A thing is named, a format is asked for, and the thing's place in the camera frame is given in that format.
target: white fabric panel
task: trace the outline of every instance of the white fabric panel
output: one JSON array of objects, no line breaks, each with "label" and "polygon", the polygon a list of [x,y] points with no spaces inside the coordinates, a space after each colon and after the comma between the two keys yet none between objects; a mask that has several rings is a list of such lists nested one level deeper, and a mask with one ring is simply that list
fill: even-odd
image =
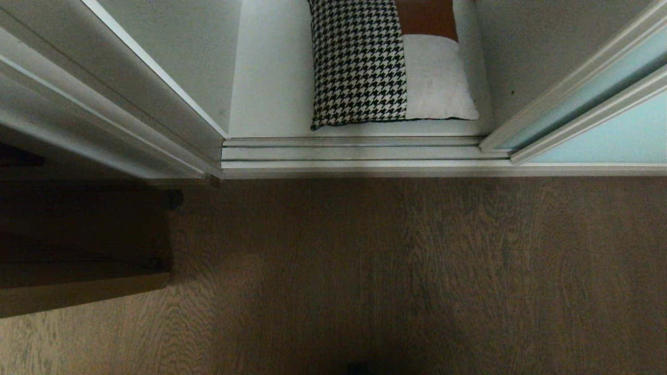
[{"label": "white fabric panel", "polygon": [[479,119],[459,45],[435,35],[404,35],[407,119]]}]

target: black and white houndstooth fabric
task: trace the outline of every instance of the black and white houndstooth fabric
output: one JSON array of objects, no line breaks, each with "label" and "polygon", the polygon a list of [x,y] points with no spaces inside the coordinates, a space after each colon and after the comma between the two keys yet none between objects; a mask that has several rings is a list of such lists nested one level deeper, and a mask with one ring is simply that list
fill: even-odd
[{"label": "black and white houndstooth fabric", "polygon": [[312,130],[406,116],[407,81],[394,0],[308,0],[315,59]]}]

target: hardwood floorboard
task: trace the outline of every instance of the hardwood floorboard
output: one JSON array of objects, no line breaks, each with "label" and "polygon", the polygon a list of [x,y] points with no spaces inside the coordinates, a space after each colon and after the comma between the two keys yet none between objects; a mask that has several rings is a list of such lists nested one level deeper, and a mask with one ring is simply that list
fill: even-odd
[{"label": "hardwood floorboard", "polygon": [[224,181],[147,223],[169,287],[0,320],[0,374],[665,374],[666,222],[664,178]]}]

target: cushion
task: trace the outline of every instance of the cushion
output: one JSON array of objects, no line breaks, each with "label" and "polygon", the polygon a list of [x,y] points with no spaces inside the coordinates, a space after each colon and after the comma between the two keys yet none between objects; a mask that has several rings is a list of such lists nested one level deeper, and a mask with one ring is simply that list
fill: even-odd
[{"label": "cushion", "polygon": [[404,119],[407,82],[394,0],[309,0],[315,61],[312,130]]},{"label": "cushion", "polygon": [[[308,2],[315,63],[312,130],[371,121],[479,118],[458,53],[450,0]],[[431,14],[438,9],[443,17],[451,13],[451,19],[438,21]],[[420,12],[431,21],[418,21]]]}]

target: white wall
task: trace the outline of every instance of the white wall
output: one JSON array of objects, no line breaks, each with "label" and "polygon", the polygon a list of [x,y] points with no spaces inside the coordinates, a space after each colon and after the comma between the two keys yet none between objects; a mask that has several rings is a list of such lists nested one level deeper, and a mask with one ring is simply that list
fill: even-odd
[{"label": "white wall", "polygon": [[649,3],[478,0],[498,125],[573,71]]},{"label": "white wall", "polygon": [[228,133],[242,0],[98,2]]}]

